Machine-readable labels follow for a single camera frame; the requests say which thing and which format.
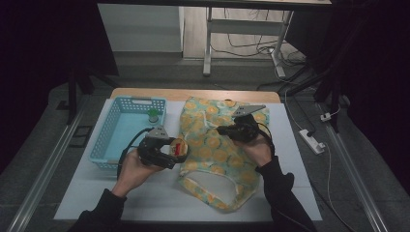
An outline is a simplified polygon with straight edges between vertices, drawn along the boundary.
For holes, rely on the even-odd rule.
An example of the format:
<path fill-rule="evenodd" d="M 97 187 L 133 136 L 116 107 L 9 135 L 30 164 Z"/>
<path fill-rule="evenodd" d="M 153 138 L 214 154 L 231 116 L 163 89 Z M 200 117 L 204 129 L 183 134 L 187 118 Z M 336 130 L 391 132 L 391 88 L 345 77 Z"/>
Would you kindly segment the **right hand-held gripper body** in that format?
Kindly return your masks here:
<path fill-rule="evenodd" d="M 264 104 L 239 106 L 232 115 L 234 125 L 230 138 L 245 143 L 256 138 L 259 134 L 259 127 L 252 113 L 263 108 L 265 108 Z"/>

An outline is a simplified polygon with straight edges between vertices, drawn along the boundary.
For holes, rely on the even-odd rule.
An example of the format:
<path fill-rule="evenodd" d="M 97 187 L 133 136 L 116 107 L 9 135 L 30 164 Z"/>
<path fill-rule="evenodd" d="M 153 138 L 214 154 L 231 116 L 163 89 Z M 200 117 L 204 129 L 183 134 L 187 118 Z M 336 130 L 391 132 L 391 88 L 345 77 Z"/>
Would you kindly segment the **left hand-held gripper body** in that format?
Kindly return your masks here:
<path fill-rule="evenodd" d="M 139 143 L 137 150 L 144 165 L 156 165 L 162 167 L 161 141 L 170 138 L 163 126 L 152 128 Z"/>

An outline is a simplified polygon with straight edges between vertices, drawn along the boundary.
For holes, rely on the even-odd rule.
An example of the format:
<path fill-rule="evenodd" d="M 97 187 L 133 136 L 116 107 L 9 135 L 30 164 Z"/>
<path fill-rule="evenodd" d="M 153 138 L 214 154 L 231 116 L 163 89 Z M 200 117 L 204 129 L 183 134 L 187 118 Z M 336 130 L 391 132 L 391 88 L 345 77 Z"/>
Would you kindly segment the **round tan and red toy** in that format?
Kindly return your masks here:
<path fill-rule="evenodd" d="M 185 157 L 188 154 L 188 144 L 182 138 L 174 139 L 169 145 L 169 154 L 176 158 Z"/>

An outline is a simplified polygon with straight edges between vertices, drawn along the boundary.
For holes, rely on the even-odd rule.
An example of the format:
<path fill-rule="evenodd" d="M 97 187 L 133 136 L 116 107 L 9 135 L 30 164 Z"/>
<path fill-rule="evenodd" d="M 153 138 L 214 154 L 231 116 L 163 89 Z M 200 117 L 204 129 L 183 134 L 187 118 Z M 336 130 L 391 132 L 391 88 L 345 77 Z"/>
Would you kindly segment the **citrus print fabric bag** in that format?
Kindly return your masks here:
<path fill-rule="evenodd" d="M 219 126 L 234 123 L 239 101 L 187 99 L 180 115 L 179 136 L 189 146 L 178 182 L 205 204 L 225 212 L 239 209 L 256 192 L 256 164 L 226 136 Z"/>

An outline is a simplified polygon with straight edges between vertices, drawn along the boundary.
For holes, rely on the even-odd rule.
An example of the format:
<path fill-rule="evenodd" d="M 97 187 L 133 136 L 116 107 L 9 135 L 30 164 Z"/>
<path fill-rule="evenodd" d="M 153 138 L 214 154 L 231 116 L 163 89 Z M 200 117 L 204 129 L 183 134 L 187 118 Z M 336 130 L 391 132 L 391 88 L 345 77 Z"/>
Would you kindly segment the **small green-capped bottle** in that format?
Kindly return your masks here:
<path fill-rule="evenodd" d="M 151 108 L 147 111 L 148 120 L 150 124 L 155 125 L 159 121 L 159 112 L 156 108 Z"/>

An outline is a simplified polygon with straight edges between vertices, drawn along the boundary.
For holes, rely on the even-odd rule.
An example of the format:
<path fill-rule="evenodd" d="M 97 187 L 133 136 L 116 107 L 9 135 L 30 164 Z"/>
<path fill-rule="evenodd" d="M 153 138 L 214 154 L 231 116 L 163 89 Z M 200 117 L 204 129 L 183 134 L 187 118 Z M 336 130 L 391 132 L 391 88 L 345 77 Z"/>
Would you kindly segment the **light blue plastic basket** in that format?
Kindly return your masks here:
<path fill-rule="evenodd" d="M 115 169 L 130 141 L 146 128 L 162 125 L 167 100 L 119 96 L 105 101 L 86 148 L 89 161 L 101 169 Z M 149 123 L 147 111 L 156 108 L 159 121 Z"/>

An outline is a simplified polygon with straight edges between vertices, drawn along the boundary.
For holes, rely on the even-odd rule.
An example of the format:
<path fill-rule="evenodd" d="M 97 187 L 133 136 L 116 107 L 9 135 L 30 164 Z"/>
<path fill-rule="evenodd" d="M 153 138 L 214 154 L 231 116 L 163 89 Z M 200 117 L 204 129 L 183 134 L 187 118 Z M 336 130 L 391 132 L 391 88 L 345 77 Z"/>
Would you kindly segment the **person's left hand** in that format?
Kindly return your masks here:
<path fill-rule="evenodd" d="M 125 198 L 128 193 L 141 186 L 151 175 L 162 171 L 162 167 L 142 163 L 136 150 L 129 152 L 122 164 L 122 170 L 111 192 Z"/>

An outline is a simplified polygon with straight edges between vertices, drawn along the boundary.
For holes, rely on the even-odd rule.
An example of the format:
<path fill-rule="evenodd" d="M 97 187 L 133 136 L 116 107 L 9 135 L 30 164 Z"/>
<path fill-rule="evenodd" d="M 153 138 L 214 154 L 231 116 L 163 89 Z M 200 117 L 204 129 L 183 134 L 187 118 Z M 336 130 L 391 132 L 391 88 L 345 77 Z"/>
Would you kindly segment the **person's right hand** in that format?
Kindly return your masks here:
<path fill-rule="evenodd" d="M 270 145 L 262 135 L 258 135 L 249 143 L 240 144 L 240 147 L 259 167 L 262 167 L 272 160 Z"/>

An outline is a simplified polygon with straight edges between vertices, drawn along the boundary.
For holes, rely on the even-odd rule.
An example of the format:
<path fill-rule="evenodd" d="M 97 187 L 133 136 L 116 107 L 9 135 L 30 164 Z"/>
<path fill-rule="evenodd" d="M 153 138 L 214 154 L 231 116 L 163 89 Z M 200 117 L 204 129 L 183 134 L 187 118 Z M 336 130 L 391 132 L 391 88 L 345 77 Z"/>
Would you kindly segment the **white table mat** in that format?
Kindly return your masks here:
<path fill-rule="evenodd" d="M 268 126 L 273 135 L 282 171 L 292 173 L 292 192 L 313 220 L 321 220 L 295 136 L 282 103 L 267 103 Z M 116 182 L 116 169 L 101 169 L 89 161 L 86 148 L 63 200 L 55 214 L 58 220 L 76 220 L 81 212 L 97 206 L 103 190 Z M 200 201 L 177 183 L 180 166 L 154 174 L 133 190 L 125 203 L 122 220 L 137 222 L 266 222 L 270 206 L 263 185 L 239 209 L 225 213 Z"/>

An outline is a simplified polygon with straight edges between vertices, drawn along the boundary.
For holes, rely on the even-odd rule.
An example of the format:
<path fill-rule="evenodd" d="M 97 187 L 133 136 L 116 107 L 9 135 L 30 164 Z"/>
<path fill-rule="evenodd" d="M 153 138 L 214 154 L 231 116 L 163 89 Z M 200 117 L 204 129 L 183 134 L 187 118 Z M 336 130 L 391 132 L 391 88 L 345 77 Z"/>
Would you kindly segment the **white power strip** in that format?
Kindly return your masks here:
<path fill-rule="evenodd" d="M 326 145 L 322 142 L 318 142 L 308 130 L 300 130 L 299 135 L 303 138 L 315 155 L 325 152 Z"/>

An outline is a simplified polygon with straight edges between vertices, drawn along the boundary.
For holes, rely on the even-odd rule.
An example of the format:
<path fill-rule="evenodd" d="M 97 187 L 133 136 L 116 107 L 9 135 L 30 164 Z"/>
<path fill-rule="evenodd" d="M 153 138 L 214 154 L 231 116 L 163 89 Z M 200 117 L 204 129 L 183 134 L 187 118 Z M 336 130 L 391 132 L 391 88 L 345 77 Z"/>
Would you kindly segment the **black metal stand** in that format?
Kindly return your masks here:
<path fill-rule="evenodd" d="M 119 88 L 120 85 L 107 75 L 98 72 L 91 68 L 73 68 L 69 72 L 68 87 L 69 87 L 69 118 L 67 124 L 70 125 L 77 114 L 77 93 L 76 87 L 79 87 L 81 92 L 85 95 L 94 93 L 95 87 L 92 83 L 91 77 L 94 76 L 105 84 L 113 88 Z"/>

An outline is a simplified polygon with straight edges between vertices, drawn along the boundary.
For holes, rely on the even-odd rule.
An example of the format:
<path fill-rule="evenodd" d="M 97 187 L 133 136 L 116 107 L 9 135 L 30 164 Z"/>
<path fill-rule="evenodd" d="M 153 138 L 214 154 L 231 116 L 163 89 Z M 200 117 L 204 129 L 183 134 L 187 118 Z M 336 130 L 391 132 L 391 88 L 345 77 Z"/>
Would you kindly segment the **grey cabinet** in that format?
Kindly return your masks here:
<path fill-rule="evenodd" d="M 183 7 L 99 4 L 98 8 L 113 51 L 183 51 Z"/>

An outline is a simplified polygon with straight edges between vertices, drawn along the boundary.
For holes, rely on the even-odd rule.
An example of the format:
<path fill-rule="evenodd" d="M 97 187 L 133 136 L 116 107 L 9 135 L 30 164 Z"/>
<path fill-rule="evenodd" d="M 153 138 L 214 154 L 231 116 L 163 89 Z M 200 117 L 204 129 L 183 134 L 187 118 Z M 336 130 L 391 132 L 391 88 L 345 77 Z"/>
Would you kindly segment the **dark curtain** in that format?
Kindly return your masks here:
<path fill-rule="evenodd" d="M 118 73 L 99 0 L 0 0 L 0 173 L 71 73 Z"/>
<path fill-rule="evenodd" d="M 343 57 L 348 115 L 410 194 L 410 0 L 331 0 L 333 11 L 293 14 L 287 41 L 324 72 L 348 32 L 364 22 Z"/>

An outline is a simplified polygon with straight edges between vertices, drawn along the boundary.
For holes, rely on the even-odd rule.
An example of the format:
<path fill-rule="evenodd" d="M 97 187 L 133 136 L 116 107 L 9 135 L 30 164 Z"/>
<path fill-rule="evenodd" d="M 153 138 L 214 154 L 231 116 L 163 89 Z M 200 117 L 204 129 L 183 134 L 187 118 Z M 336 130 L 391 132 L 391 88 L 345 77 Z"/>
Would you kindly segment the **black square floor frame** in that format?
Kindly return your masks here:
<path fill-rule="evenodd" d="M 92 131 L 92 126 L 78 126 L 73 133 L 69 146 L 73 148 L 85 148 Z"/>

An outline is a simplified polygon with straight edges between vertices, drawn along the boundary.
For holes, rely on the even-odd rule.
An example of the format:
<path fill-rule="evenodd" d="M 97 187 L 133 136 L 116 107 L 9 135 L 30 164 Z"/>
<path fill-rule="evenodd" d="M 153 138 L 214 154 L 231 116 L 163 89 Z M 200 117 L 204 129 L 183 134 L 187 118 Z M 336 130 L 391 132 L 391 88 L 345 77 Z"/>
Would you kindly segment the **white metal table frame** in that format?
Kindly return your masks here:
<path fill-rule="evenodd" d="M 213 19 L 213 9 L 207 9 L 206 15 L 206 44 L 204 52 L 203 75 L 211 74 L 211 38 L 213 34 L 238 34 L 276 36 L 277 44 L 269 48 L 268 52 L 275 65 L 277 77 L 285 77 L 285 72 L 280 64 L 279 53 L 285 39 L 293 15 L 292 11 L 283 13 L 282 21 L 250 21 L 241 19 Z"/>

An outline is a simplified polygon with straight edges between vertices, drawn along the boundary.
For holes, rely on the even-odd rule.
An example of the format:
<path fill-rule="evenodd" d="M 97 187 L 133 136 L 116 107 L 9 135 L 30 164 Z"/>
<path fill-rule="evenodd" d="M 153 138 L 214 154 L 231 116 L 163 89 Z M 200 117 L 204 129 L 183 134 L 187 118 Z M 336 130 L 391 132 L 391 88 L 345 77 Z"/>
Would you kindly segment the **aluminium rail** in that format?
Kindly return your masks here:
<path fill-rule="evenodd" d="M 354 161 L 350 157 L 350 153 L 345 146 L 345 143 L 340 136 L 339 132 L 336 132 L 333 126 L 329 121 L 324 122 L 326 131 L 330 136 L 330 139 L 333 143 L 335 151 L 339 156 L 339 160 L 344 167 L 344 170 L 350 180 L 350 183 L 353 189 L 356 192 L 359 200 L 361 201 L 368 221 L 374 232 L 389 232 L 388 226 L 383 219 L 380 211 L 370 194 L 369 190 L 366 187 L 366 184 L 356 167 Z"/>
<path fill-rule="evenodd" d="M 70 140 L 72 139 L 74 131 L 76 130 L 79 122 L 83 117 L 85 107 L 88 105 L 90 98 L 90 95 L 86 95 L 85 97 L 80 98 L 77 114 L 73 117 L 72 122 L 65 127 L 62 135 L 59 137 L 57 144 L 45 161 L 40 173 L 36 177 L 28 193 L 26 194 L 6 232 L 25 231 L 31 217 L 34 215 L 36 208 L 44 195 L 44 192 L 61 158 L 63 157 L 70 144 Z"/>

